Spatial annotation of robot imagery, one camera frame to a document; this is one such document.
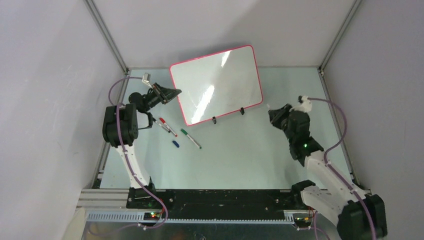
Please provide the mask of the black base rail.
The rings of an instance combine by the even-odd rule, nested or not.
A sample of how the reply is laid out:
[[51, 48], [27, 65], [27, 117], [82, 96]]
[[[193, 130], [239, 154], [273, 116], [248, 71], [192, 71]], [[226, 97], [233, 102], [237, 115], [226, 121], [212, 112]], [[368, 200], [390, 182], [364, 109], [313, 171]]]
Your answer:
[[290, 190], [280, 189], [159, 189], [154, 196], [130, 188], [126, 208], [168, 210], [175, 220], [286, 220], [289, 211], [306, 212], [307, 206]]

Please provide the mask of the pink framed whiteboard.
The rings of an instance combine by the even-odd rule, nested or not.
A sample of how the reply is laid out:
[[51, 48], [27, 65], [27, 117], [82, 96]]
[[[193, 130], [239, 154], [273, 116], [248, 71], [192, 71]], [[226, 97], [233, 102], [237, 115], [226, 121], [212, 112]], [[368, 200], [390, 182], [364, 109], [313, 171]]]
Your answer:
[[181, 90], [178, 103], [187, 126], [260, 105], [263, 90], [252, 45], [242, 45], [172, 64]]

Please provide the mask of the black cap marker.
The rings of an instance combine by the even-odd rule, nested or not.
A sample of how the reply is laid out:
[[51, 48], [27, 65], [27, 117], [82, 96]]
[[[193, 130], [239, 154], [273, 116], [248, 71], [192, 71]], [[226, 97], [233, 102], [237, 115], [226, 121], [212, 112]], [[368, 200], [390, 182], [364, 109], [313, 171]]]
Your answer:
[[170, 133], [171, 131], [165, 126], [163, 125], [159, 120], [157, 120], [156, 118], [153, 118], [153, 122], [156, 123], [159, 127], [161, 127], [162, 129], [164, 129], [167, 133]]

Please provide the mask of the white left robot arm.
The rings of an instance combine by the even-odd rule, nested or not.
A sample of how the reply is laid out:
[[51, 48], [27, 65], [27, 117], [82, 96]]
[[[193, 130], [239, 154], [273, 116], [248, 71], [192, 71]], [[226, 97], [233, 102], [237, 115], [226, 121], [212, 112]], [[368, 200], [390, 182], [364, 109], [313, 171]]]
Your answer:
[[158, 194], [151, 175], [138, 162], [135, 142], [139, 131], [149, 130], [154, 124], [168, 133], [171, 132], [171, 129], [160, 123], [150, 110], [158, 104], [166, 105], [181, 93], [180, 89], [166, 88], [154, 83], [145, 94], [131, 93], [127, 104], [117, 103], [105, 109], [103, 138], [122, 158], [129, 175], [130, 188], [134, 191], [143, 190], [138, 201], [145, 208], [156, 206]]

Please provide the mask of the blue marker cap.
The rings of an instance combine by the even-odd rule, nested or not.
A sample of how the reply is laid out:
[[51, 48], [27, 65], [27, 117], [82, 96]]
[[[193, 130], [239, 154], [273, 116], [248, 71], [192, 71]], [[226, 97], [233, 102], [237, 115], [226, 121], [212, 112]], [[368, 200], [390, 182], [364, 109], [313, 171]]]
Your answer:
[[173, 140], [172, 141], [172, 143], [177, 147], [177, 148], [179, 148], [180, 147], [180, 145], [175, 141], [175, 140]]

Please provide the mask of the aluminium frame profile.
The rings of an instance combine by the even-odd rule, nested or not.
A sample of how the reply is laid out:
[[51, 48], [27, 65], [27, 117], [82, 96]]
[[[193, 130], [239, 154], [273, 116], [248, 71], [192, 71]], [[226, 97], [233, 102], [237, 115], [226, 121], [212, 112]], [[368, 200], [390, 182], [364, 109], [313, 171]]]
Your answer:
[[284, 223], [301, 211], [286, 190], [84, 189], [78, 208], [89, 220], [168, 223]]

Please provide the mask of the green cap marker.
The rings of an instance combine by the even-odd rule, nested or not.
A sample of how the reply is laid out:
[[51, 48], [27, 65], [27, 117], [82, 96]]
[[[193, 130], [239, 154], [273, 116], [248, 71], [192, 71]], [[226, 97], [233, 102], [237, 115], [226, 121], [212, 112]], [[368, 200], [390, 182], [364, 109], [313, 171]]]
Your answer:
[[180, 131], [199, 149], [202, 149], [202, 146], [183, 128]]

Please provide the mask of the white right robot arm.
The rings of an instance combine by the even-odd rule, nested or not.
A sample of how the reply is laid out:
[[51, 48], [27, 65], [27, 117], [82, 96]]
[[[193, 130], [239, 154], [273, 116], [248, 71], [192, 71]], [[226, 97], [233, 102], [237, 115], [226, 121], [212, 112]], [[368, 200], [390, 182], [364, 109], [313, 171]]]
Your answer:
[[271, 125], [287, 138], [291, 157], [324, 185], [311, 180], [291, 187], [291, 204], [316, 210], [337, 229], [342, 240], [377, 240], [388, 235], [385, 203], [370, 195], [346, 176], [327, 158], [324, 148], [311, 136], [310, 107], [286, 104], [268, 110]]

